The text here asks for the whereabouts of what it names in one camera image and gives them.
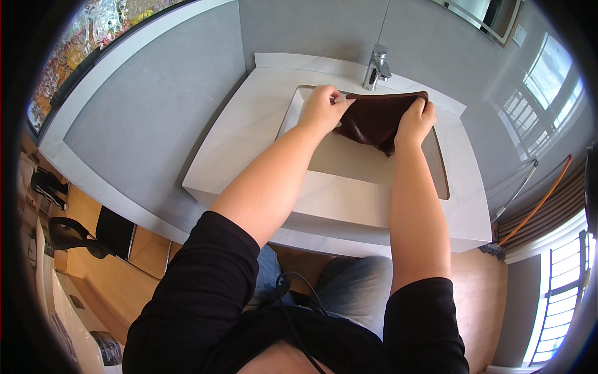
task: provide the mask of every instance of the brown curtain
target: brown curtain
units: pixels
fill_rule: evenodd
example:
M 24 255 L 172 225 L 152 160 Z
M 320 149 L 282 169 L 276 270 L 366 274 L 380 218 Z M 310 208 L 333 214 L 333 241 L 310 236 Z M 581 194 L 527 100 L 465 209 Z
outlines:
M 584 209 L 584 175 L 585 164 L 582 164 L 566 180 L 561 181 L 536 214 L 515 235 L 507 240 L 503 247 L 509 250 L 541 238 Z M 499 222 L 499 240 L 509 235 L 536 207 L 538 202 L 539 200 L 524 209 L 521 214 Z

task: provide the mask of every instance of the electrical outlet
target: electrical outlet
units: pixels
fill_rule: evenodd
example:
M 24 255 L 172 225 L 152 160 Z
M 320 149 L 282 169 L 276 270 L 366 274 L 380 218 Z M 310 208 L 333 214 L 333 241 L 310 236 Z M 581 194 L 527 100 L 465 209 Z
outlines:
M 526 35 L 527 31 L 525 31 L 521 25 L 517 25 L 517 28 L 515 28 L 515 32 L 513 33 L 513 41 L 521 47 Z

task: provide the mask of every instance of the chrome faucet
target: chrome faucet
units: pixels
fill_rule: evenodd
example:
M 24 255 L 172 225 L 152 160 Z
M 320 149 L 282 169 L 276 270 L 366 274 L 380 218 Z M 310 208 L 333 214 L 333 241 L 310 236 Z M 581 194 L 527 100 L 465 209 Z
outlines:
M 392 76 L 390 67 L 386 61 L 386 54 L 388 48 L 381 44 L 374 44 L 372 55 L 370 57 L 370 64 L 365 72 L 364 82 L 361 84 L 363 88 L 369 91 L 376 91 L 376 83 L 378 79 L 387 81 Z

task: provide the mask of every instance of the gray wall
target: gray wall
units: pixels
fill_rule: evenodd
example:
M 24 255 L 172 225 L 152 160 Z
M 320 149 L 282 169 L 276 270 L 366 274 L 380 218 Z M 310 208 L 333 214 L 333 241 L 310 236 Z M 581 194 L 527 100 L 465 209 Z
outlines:
M 384 14 L 388 14 L 384 23 Z M 527 31 L 522 47 L 506 49 L 455 13 L 429 0 L 239 0 L 247 72 L 253 53 L 293 52 L 366 64 L 378 40 L 389 47 L 393 73 L 423 83 L 467 105 L 461 120 L 480 167 L 491 212 L 513 194 L 509 179 L 522 164 L 498 116 L 504 97 L 522 85 L 545 33 L 557 33 L 528 0 L 519 23 Z M 596 137 L 590 106 L 539 160 L 540 165 L 504 217 L 539 199 L 553 182 L 549 174 L 569 153 L 573 166 Z
M 245 77 L 239 7 L 229 2 L 169 30 L 120 66 L 65 142 L 122 194 L 189 232 L 205 208 L 182 180 Z
M 540 297 L 540 255 L 508 266 L 507 304 L 492 365 L 519 367 L 532 336 Z
M 255 52 L 291 52 L 366 65 L 388 0 L 240 0 L 247 73 Z

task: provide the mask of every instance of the brown towel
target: brown towel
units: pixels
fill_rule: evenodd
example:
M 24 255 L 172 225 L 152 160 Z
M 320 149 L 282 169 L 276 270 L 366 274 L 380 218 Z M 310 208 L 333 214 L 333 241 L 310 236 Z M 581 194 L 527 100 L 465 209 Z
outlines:
M 337 133 L 361 144 L 373 145 L 390 157 L 395 152 L 395 135 L 399 121 L 417 98 L 428 102 L 425 91 L 397 95 L 356 95 L 357 99 L 340 119 Z

